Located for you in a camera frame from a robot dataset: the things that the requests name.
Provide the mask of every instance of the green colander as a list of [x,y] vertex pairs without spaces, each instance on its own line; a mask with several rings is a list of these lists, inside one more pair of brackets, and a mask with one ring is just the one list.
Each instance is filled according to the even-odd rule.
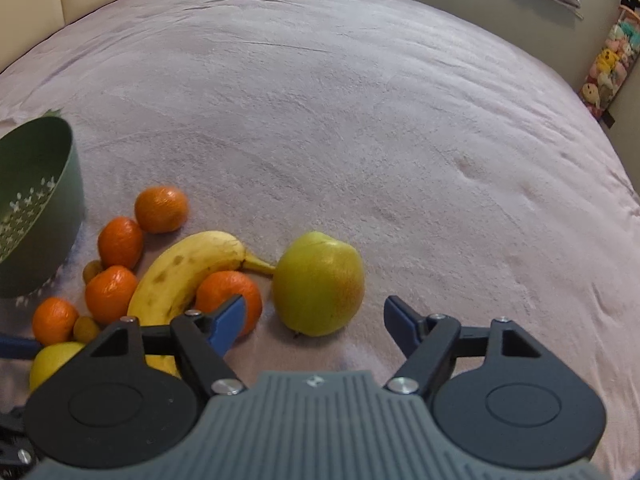
[[0,139],[0,298],[42,286],[64,263],[84,216],[69,124],[46,116]]

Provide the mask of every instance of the fruit stem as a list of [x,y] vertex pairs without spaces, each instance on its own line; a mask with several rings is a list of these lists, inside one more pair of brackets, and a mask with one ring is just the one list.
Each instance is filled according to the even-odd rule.
[[242,270],[252,270],[253,272],[260,272],[267,276],[273,276],[276,268],[267,262],[262,261],[258,256],[249,251],[244,256],[244,262],[241,266]]

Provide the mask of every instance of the yellow banana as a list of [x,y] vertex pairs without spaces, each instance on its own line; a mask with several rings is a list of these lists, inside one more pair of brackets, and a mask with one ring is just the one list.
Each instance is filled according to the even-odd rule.
[[[191,235],[156,258],[140,280],[127,313],[136,316],[142,326],[168,324],[183,313],[200,283],[212,272],[239,269],[267,275],[275,270],[229,233],[204,231]],[[148,356],[146,361],[178,375],[172,356]]]

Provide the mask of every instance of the black round joint cover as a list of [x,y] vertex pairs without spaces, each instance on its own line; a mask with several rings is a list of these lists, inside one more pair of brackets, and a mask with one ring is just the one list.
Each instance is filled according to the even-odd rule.
[[81,468],[133,465],[171,449],[196,423],[195,394],[180,379],[121,357],[76,358],[28,400],[26,433],[43,455]]
[[598,396],[559,360],[521,357],[485,362],[445,383],[433,416],[469,454],[526,470],[590,457],[605,424]]

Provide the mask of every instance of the bedspread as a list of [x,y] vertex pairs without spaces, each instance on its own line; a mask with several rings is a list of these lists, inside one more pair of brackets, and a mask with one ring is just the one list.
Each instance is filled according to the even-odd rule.
[[[597,465],[640,467],[638,197],[578,96],[521,50],[409,0],[119,0],[0,75],[4,130],[48,108],[74,128],[87,216],[43,297],[84,310],[101,227],[175,184],[191,218],[146,240],[139,275],[209,229],[272,261],[321,230],[366,264],[361,311],[318,339],[292,338],[260,279],[265,313],[228,354],[249,384],[345,368],[382,383],[402,362],[389,294],[468,325],[508,316],[602,396]],[[29,334],[39,299],[3,301],[2,328]],[[27,370],[1,364],[4,409]]]

